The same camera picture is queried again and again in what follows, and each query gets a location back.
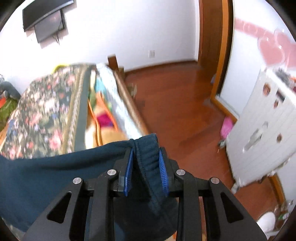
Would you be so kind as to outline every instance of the baseboard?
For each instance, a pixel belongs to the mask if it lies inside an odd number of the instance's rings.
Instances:
[[[219,110],[221,110],[226,116],[229,116],[233,123],[236,123],[237,121],[237,115],[235,113],[232,113],[229,111],[229,109],[224,105],[224,103],[221,103],[220,98],[217,98],[217,96],[211,96],[210,97],[211,102],[217,106]]]
[[[274,189],[274,192],[276,194],[276,198],[277,198],[278,203],[283,204],[286,201],[286,197],[285,197],[279,176],[277,174],[275,174],[272,177],[269,177],[269,180],[270,180],[272,187]]]
[[[174,66],[174,65],[179,65],[179,64],[186,64],[186,63],[196,63],[197,61],[195,59],[192,60],[184,60],[184,61],[175,61],[175,62],[165,62],[165,63],[160,63],[160,64],[155,64],[155,65],[148,65],[148,66],[144,66],[144,67],[140,67],[140,68],[136,68],[136,69],[131,69],[128,71],[125,71],[125,75],[128,76],[130,74],[135,74],[141,71],[146,71],[146,70],[152,70],[152,69],[156,69],[159,67],[166,67],[166,66]]]

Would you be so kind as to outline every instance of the wooden bedpost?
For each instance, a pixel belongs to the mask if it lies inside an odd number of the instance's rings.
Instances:
[[[108,65],[109,65],[109,68],[112,69],[113,71],[119,70],[115,54],[108,56]]]
[[[112,69],[114,72],[118,72],[123,80],[125,79],[125,74],[124,74],[124,68],[123,67],[118,67],[116,55],[110,55],[108,56],[108,66],[110,69]]]

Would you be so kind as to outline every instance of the metal screw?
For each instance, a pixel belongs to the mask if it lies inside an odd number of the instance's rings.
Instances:
[[[220,180],[217,177],[212,177],[211,182],[214,183],[214,184],[218,184],[220,182]]]
[[[108,173],[109,176],[113,176],[113,175],[116,174],[116,170],[110,169],[107,173]]]
[[[179,169],[176,171],[176,173],[179,175],[179,176],[183,176],[185,174],[185,171],[183,169]]]
[[[74,178],[74,179],[73,179],[73,183],[74,183],[74,184],[79,184],[79,183],[81,183],[81,178],[79,178],[79,177]]]

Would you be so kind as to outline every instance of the floral bedspread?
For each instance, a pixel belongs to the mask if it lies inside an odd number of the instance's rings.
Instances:
[[[88,95],[83,83],[90,71],[90,65],[72,65],[34,80],[9,119],[1,154],[16,159],[73,152],[81,95]]]

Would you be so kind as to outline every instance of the electrical outlet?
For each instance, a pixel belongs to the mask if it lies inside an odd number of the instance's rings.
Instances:
[[[148,51],[148,58],[154,58],[155,57],[155,51],[154,50],[149,50]]]

